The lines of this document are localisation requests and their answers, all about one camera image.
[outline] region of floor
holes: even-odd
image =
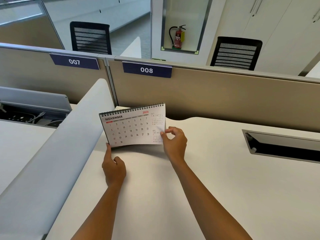
[[[141,57],[151,58],[151,18],[150,13],[110,33],[111,50],[113,55],[122,52],[136,39],[141,40]]]

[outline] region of desk calendar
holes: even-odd
[[[100,113],[100,120],[111,147],[135,144],[162,144],[166,105],[152,104]]]

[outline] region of fire extinguisher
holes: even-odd
[[[181,47],[182,47],[182,42],[184,41],[184,31],[182,31],[182,29],[186,30],[185,28],[183,28],[183,26],[186,26],[185,25],[181,25],[179,27],[177,26],[173,26],[169,29],[169,35],[170,35],[170,38],[171,38],[171,41],[172,41],[172,48],[173,49],[177,49],[177,50],[180,50]],[[173,28],[178,28],[178,30],[176,31],[176,38],[175,40],[172,39],[172,36],[171,36],[171,29]]]

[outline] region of number sign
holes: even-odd
[[[66,56],[66,55],[58,55],[58,54],[50,54],[50,56],[54,64],[59,66],[79,67],[79,68],[100,70],[98,61],[95,58]]]
[[[171,78],[172,73],[172,66],[168,65],[153,65],[123,61],[122,66],[125,73],[138,75]]]

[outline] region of cubicle divider panel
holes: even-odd
[[[48,16],[0,26],[0,42],[63,49]]]
[[[99,70],[94,70],[55,65],[50,53],[49,50],[0,48],[0,86],[65,94],[70,103],[77,104],[99,78],[104,78],[112,94],[105,58],[88,54],[90,58],[97,58]],[[85,57],[81,53],[72,56]]]
[[[173,67],[171,78],[109,61],[120,106],[166,103],[172,119],[206,117],[320,132],[320,83]]]

